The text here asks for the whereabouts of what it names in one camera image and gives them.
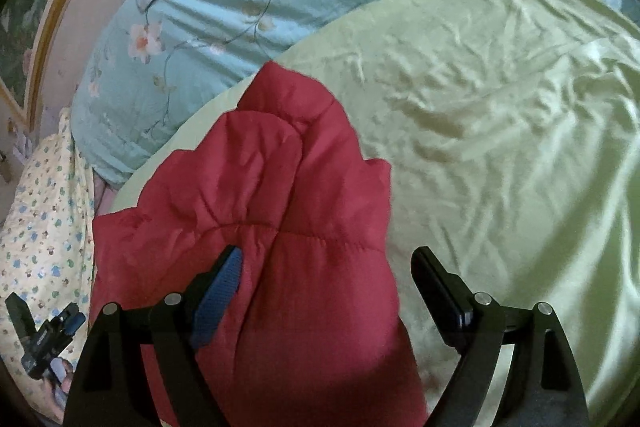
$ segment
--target black clamp arm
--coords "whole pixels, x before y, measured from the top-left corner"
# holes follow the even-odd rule
[[[412,275],[447,346],[461,355],[425,427],[472,427],[494,375],[500,348],[514,344],[494,427],[588,427],[574,356],[553,308],[503,307],[473,294],[428,247],[412,256]]]
[[[241,251],[226,247],[184,293],[152,307],[106,304],[89,333],[65,410],[64,427],[158,427],[141,345],[152,344],[180,425],[229,427],[195,360],[238,288]]]

